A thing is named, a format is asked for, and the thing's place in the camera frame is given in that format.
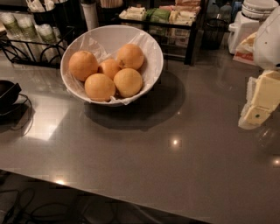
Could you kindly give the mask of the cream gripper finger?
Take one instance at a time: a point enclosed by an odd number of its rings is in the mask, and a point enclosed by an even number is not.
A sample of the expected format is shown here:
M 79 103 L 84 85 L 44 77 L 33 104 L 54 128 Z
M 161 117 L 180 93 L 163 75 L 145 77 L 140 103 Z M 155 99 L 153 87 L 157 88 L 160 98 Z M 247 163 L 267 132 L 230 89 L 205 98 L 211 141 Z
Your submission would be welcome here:
M 256 89 L 256 78 L 250 77 L 247 83 L 247 92 L 246 92 L 247 102 L 241 111 L 241 117 L 238 121 L 238 126 L 244 130 L 253 130 L 256 128 L 254 124 L 251 124 L 245 120 L 245 115 L 249 112 L 250 103 L 253 99 L 255 89 Z

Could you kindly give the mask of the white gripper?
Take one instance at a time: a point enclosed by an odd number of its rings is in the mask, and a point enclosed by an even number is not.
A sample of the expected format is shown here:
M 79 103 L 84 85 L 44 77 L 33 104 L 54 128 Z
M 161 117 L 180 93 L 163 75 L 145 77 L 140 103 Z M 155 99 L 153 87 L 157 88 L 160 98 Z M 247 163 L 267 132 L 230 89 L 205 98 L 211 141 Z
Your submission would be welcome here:
M 280 6 L 258 29 L 253 47 L 256 65 L 265 71 L 256 78 L 253 99 L 245 120 L 261 126 L 280 104 Z

